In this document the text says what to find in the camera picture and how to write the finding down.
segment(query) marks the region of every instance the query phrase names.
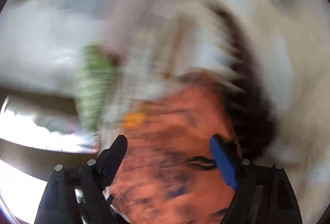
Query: black object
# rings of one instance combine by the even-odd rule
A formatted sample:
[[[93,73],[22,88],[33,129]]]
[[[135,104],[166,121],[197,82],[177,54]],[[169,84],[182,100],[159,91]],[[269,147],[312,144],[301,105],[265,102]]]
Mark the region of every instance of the black object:
[[[296,196],[283,168],[241,161],[218,135],[210,139],[210,149],[217,165],[221,164],[218,168],[226,184],[238,184],[221,224],[302,224]]]
[[[117,223],[102,195],[109,186],[127,151],[127,139],[119,135],[99,158],[78,168],[56,166],[42,195],[35,224]],[[78,204],[75,187],[83,190],[85,203]]]

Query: patterned orange fabric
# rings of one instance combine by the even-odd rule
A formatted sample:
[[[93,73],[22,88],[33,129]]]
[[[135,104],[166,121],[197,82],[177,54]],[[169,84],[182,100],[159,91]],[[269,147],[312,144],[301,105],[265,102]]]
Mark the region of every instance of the patterned orange fabric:
[[[201,73],[185,89],[143,102],[141,111],[144,122],[123,129],[128,150],[109,187],[113,205],[131,223],[219,224],[234,191],[216,167],[209,139],[218,133],[238,145],[220,85]]]

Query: yellow-orange spot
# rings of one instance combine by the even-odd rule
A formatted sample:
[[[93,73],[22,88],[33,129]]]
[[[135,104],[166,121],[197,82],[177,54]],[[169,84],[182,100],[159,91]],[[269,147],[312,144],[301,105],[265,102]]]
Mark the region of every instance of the yellow-orange spot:
[[[143,124],[146,115],[142,112],[126,113],[123,117],[123,128],[136,128]]]

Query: green striped cloth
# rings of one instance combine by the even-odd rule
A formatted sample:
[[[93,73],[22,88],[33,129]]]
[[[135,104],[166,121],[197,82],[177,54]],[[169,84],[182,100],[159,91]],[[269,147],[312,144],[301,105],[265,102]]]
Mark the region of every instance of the green striped cloth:
[[[82,50],[82,66],[78,71],[76,106],[84,128],[98,130],[102,107],[108,94],[115,91],[116,67],[98,46],[85,46]]]

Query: metal pin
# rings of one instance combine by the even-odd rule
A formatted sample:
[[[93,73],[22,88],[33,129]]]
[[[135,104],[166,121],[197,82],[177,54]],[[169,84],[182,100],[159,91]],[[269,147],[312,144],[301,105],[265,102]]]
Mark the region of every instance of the metal pin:
[[[63,169],[62,165],[55,166],[55,171],[61,171]]]
[[[87,161],[87,164],[89,166],[95,165],[96,164],[96,160],[95,159],[90,159],[90,160]]]
[[[250,162],[250,160],[248,160],[248,159],[243,159],[242,160],[242,164],[244,164],[244,165],[249,165],[251,162]]]

